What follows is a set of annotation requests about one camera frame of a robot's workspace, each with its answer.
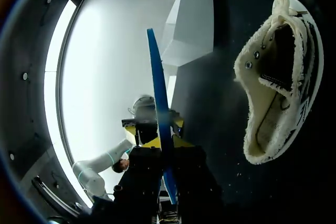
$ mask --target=white sneaker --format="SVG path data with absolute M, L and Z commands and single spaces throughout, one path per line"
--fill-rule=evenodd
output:
M 272 15 L 235 62 L 248 98 L 244 154 L 252 164 L 279 157 L 301 129 L 323 72 L 322 40 L 298 0 L 274 0 Z

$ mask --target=white robotic arm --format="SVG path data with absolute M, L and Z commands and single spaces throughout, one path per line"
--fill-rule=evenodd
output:
M 96 158 L 75 162 L 72 166 L 72 171 L 89 193 L 96 196 L 103 196 L 106 193 L 105 181 L 98 173 L 118 162 L 121 156 L 132 147 L 133 144 L 127 139 L 124 139 L 115 148 L 110 149 Z

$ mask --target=black wall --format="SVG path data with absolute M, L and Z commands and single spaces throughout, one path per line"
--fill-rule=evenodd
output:
M 44 108 L 45 63 L 56 23 L 68 0 L 46 1 L 18 0 L 0 37 L 1 152 L 16 182 L 25 188 L 22 192 L 45 217 L 53 211 L 39 198 L 27 176 L 39 175 L 68 204 L 81 202 L 57 157 L 45 155 L 53 152 Z M 22 78 L 24 72 L 28 73 L 27 80 Z M 47 158 L 34 168 L 43 155 Z

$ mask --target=shoe eyelet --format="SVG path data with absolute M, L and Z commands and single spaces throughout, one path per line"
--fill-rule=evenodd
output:
M 260 58 L 260 53 L 258 51 L 255 51 L 253 54 L 254 58 L 257 60 Z
M 251 69 L 252 68 L 252 62 L 250 62 L 250 61 L 247 61 L 246 63 L 245 63 L 245 68 L 246 69 Z

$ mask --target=dark background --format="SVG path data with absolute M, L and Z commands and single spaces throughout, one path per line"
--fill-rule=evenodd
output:
M 318 24 L 324 72 L 312 111 L 294 143 L 278 159 L 262 165 L 246 161 L 248 100 L 234 82 L 233 70 L 245 43 L 271 14 L 273 0 L 214 0 L 214 52 L 177 72 L 172 108 L 185 120 L 184 139 L 207 153 L 208 166 L 231 212 L 239 212 L 240 217 L 252 212 L 262 222 L 269 220 L 266 216 L 282 222 L 289 215 L 307 219 L 326 214 L 335 197 L 333 119 L 327 119 L 333 118 L 327 82 L 334 79 L 328 4 L 325 0 L 299 1 Z
M 15 1 L 0 2 L 1 18 Z M 214 52 L 180 67 L 177 73 L 172 108 L 185 118 L 185 139 L 206 151 L 208 166 L 223 189 L 229 212 L 251 212 L 245 216 L 261 222 L 281 222 L 290 214 L 302 219 L 319 216 L 321 221 L 334 206 L 333 0 L 300 1 L 316 19 L 322 35 L 324 73 L 312 111 L 280 158 L 259 166 L 245 160 L 248 104 L 241 87 L 233 82 L 233 63 L 248 38 L 270 15 L 273 0 L 214 0 Z M 32 188 L 30 180 L 36 175 L 66 203 L 81 202 L 55 157 L 43 97 L 47 51 L 66 2 L 52 0 L 49 7 L 46 0 L 23 2 L 10 30 L 2 30 L 5 37 L 0 45 L 1 151 L 21 192 L 44 217 L 56 213 Z M 24 72 L 29 76 L 26 81 L 22 79 Z M 19 207 L 6 211 L 15 198 L 7 189 L 8 183 L 1 183 L 0 215 L 20 217 L 23 212 Z M 13 214 L 17 209 L 22 214 Z

